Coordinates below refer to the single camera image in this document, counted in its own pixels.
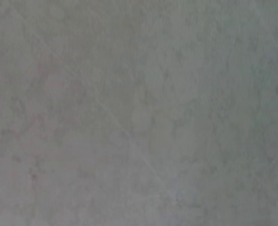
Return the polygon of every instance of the gray marble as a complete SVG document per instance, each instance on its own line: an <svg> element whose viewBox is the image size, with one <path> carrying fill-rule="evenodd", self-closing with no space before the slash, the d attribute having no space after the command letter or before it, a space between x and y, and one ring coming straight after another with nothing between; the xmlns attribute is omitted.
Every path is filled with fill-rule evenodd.
<svg viewBox="0 0 278 226"><path fill-rule="evenodd" d="M278 226L278 1L0 0L0 226Z"/></svg>

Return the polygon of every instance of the marble surface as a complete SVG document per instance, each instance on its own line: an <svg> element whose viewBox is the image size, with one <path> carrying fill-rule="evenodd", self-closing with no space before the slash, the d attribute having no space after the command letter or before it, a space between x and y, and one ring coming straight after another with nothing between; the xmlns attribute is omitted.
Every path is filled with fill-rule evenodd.
<svg viewBox="0 0 278 226"><path fill-rule="evenodd" d="M278 226L278 1L0 0L0 226Z"/></svg>

